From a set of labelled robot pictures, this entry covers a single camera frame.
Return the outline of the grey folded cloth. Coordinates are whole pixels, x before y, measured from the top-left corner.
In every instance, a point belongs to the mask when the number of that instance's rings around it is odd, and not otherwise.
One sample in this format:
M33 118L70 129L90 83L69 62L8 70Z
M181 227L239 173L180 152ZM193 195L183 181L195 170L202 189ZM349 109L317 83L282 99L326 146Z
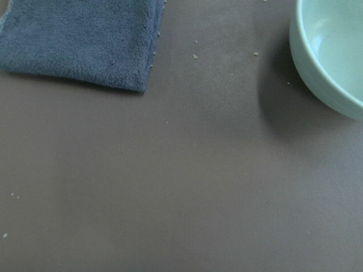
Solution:
M144 92L164 1L10 1L1 69Z

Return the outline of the light green bowl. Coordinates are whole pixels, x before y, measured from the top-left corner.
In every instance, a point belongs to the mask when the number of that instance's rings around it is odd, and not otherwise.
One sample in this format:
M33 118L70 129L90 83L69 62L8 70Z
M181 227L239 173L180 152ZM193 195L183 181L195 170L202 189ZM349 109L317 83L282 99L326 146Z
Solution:
M289 44L307 88L331 109L362 120L362 1L297 1Z

